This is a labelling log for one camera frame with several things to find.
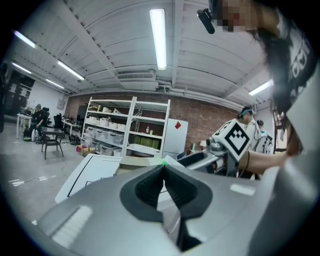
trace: pipe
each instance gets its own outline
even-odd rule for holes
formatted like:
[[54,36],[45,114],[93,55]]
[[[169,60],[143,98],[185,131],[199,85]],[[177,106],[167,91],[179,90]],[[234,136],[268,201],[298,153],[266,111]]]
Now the pipe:
[[157,91],[138,91],[138,90],[127,90],[127,89],[101,89],[101,90],[94,89],[92,91],[73,94],[73,95],[70,95],[69,97],[88,95],[88,94],[98,94],[98,93],[136,93],[136,94],[140,93],[140,94],[170,95],[170,96],[176,96],[176,97],[181,97],[186,99],[207,102],[207,103],[222,106],[235,111],[241,111],[242,108],[244,107],[243,105],[240,105],[238,103],[235,103],[233,101],[230,101],[224,98],[219,98],[216,96],[211,96],[211,95],[190,91],[190,90],[185,91],[183,89],[172,89],[166,93],[157,92]]

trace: concrete floor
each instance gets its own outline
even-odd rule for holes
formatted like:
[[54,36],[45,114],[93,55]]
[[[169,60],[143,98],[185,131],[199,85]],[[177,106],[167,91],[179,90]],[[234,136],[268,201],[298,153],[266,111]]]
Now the concrete floor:
[[0,133],[1,191],[14,210],[30,221],[38,220],[56,204],[59,189],[84,159],[76,153],[76,146],[61,142],[64,157],[60,149],[49,146],[45,160],[41,147],[23,141],[22,132],[16,139],[16,124],[4,124]]

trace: white shelf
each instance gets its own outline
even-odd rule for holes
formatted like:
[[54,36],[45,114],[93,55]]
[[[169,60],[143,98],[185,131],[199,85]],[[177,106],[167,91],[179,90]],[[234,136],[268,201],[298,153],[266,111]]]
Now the white shelf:
[[103,142],[103,143],[107,143],[107,144],[110,144],[110,145],[113,145],[113,146],[116,146],[116,147],[118,147],[118,148],[123,148],[124,146],[123,146],[123,144],[115,144],[115,143],[113,143],[113,142],[105,142],[105,141],[103,141],[103,140],[100,140],[100,139],[97,139],[97,138],[92,138],[91,136],[89,136],[87,133],[85,133],[86,134],[86,137],[85,137],[85,139],[86,138],[91,138],[91,139],[93,139],[93,140],[95,140],[95,141],[98,141],[98,142]]
[[140,135],[140,136],[145,136],[145,137],[150,137],[150,138],[155,138],[155,139],[161,139],[162,140],[162,136],[157,136],[157,135],[150,135],[147,133],[143,133],[143,132],[136,132],[136,131],[129,131],[130,134],[135,134],[135,135]]
[[149,155],[153,155],[153,156],[160,156],[160,152],[156,152],[155,150],[152,149],[144,149],[144,148],[136,148],[133,146],[127,146],[126,147],[127,150],[132,150],[132,151],[137,151],[140,153],[145,153],[145,154],[149,154]]
[[135,104],[142,108],[143,110],[166,112],[168,104],[166,103],[156,103],[156,102],[146,102],[146,101],[136,101]]
[[90,103],[96,103],[102,107],[111,108],[130,108],[132,100],[121,100],[121,99],[92,99]]
[[118,129],[118,128],[112,128],[112,127],[109,127],[109,126],[97,125],[97,124],[94,124],[94,123],[91,123],[91,122],[84,122],[84,125],[90,125],[90,126],[101,127],[101,128],[105,128],[105,129],[109,129],[109,130],[113,130],[113,131],[121,132],[121,133],[124,133],[124,132],[125,132],[125,130],[121,130],[121,129]]
[[107,115],[107,116],[115,116],[115,117],[122,117],[127,118],[127,114],[117,114],[117,113],[107,113],[107,112],[98,112],[98,111],[90,111],[88,110],[88,113],[98,114],[98,115]]
[[160,124],[160,125],[164,125],[166,122],[166,120],[164,120],[164,119],[145,117],[145,116],[135,116],[135,115],[132,117],[132,119],[139,119],[141,122],[155,123],[155,124]]

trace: black chair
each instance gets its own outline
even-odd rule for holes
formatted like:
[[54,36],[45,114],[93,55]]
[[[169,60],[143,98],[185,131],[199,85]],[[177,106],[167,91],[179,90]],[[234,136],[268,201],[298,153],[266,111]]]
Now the black chair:
[[54,120],[54,126],[53,128],[60,129],[61,131],[65,132],[66,128],[64,128],[64,123],[62,122],[61,114],[57,114],[53,117]]
[[44,124],[42,125],[43,127],[49,127],[50,126],[50,124],[52,123],[51,121],[50,121],[50,119],[51,118],[48,118],[49,117],[49,115],[50,115],[50,113],[49,113],[49,108],[48,107],[43,107],[42,108],[42,111],[44,112],[44,114],[45,114],[45,117],[44,117]]
[[42,141],[42,147],[41,147],[41,152],[43,152],[43,148],[44,148],[44,159],[47,159],[47,147],[48,146],[56,146],[56,151],[58,151],[58,146],[60,147],[61,153],[62,153],[62,157],[64,157],[64,152],[62,151],[61,148],[61,140],[63,138],[63,136],[60,136],[60,141],[58,141],[58,137],[59,136],[55,136],[55,139],[48,139],[47,136],[43,136],[43,141]]

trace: fluorescent ceiling light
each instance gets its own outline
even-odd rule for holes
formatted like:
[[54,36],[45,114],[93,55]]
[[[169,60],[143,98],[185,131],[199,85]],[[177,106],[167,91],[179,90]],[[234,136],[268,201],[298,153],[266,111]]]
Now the fluorescent ceiling light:
[[58,64],[63,67],[64,69],[68,70],[71,74],[75,75],[77,78],[81,80],[85,80],[85,78],[81,75],[79,75],[77,72],[73,71],[70,67],[68,67],[66,64],[62,63],[60,60],[58,60]]
[[23,71],[31,74],[31,72],[30,72],[29,70],[25,69],[25,68],[22,67],[22,66],[19,66],[18,64],[14,63],[14,62],[12,62],[12,65],[14,65],[14,66],[16,66],[17,68],[19,68],[19,69],[21,69],[21,70],[23,70]]
[[49,79],[46,79],[46,80],[47,80],[49,83],[54,84],[55,86],[58,86],[58,87],[64,89],[64,87],[62,87],[61,85],[56,84],[55,82],[52,82],[52,81],[50,81]]
[[261,91],[263,91],[264,89],[268,88],[269,86],[273,86],[274,85],[274,81],[273,80],[269,80],[268,82],[264,83],[263,85],[259,86],[258,88],[249,91],[249,94],[251,96],[260,93]]
[[152,9],[149,13],[158,70],[167,70],[165,10]]
[[14,34],[20,38],[21,40],[23,40],[25,43],[27,43],[28,45],[30,45],[33,48],[36,48],[36,44],[34,42],[32,42],[31,40],[29,40],[28,38],[26,38],[23,34],[21,34],[18,31],[14,31]]

